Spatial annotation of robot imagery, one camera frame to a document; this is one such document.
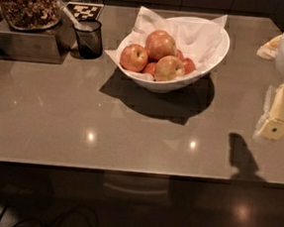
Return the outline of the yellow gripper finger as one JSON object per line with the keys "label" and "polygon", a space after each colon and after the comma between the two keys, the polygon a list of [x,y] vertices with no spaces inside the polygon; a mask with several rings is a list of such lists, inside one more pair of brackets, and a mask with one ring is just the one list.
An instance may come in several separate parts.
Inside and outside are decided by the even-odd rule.
{"label": "yellow gripper finger", "polygon": [[280,140],[284,136],[284,83],[269,86],[264,98],[263,114],[258,120],[254,138],[266,141]]}
{"label": "yellow gripper finger", "polygon": [[281,35],[275,37],[274,39],[266,42],[261,48],[258,49],[256,54],[259,57],[266,58],[266,59],[275,59],[276,52],[278,52],[278,44],[281,40]]}

